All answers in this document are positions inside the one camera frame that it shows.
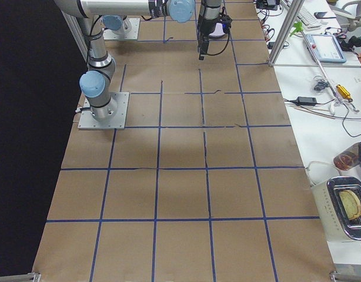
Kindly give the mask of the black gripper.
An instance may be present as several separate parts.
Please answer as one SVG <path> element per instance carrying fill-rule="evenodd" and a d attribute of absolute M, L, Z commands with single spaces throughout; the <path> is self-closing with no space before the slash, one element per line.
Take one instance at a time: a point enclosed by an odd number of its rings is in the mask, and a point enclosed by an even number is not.
<path fill-rule="evenodd" d="M 216 20 L 206 19 L 204 16 L 198 17 L 198 47 L 199 60 L 203 61 L 207 55 L 207 45 L 203 44 L 209 42 L 209 34 L 215 30 Z"/>

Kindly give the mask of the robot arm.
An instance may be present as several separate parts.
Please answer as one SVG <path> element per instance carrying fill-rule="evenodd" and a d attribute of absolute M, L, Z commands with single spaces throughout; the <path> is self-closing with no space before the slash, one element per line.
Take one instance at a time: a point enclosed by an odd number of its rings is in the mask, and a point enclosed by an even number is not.
<path fill-rule="evenodd" d="M 77 22 L 85 40 L 88 71 L 79 80 L 82 93 L 89 102 L 91 115 L 96 120 L 111 117 L 116 109 L 109 92 L 115 72 L 114 58 L 106 50 L 102 25 L 98 17 L 78 18 Z"/>
<path fill-rule="evenodd" d="M 195 1 L 55 1 L 59 9 L 77 18 L 87 51 L 89 66 L 103 68 L 108 66 L 111 55 L 108 54 L 101 23 L 98 16 L 104 15 L 147 15 L 150 18 L 171 17 L 184 23 L 190 20 Z M 207 55 L 209 34 L 215 30 L 221 20 L 221 1 L 202 1 L 198 18 L 199 59 Z"/>

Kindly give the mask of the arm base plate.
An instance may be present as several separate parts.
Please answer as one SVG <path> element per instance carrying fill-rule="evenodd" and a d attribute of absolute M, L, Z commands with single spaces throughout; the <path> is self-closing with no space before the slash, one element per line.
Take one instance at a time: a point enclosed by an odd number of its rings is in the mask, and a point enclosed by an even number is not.
<path fill-rule="evenodd" d="M 129 104 L 129 92 L 110 92 L 111 100 L 104 108 L 93 108 L 85 99 L 78 123 L 80 130 L 124 129 Z"/>
<path fill-rule="evenodd" d="M 139 35 L 139 18 L 119 15 L 104 15 L 103 38 L 105 41 L 137 41 Z"/>

